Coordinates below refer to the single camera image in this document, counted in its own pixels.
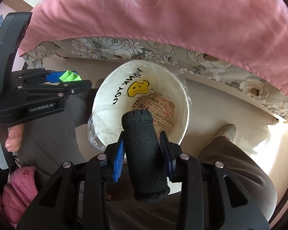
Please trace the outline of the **left hand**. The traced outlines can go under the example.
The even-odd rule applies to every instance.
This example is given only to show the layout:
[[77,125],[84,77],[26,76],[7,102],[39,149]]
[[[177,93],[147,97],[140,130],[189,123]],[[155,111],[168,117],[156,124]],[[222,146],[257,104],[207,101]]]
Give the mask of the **left hand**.
[[23,139],[24,124],[13,126],[8,129],[8,138],[5,142],[5,147],[8,152],[19,151]]

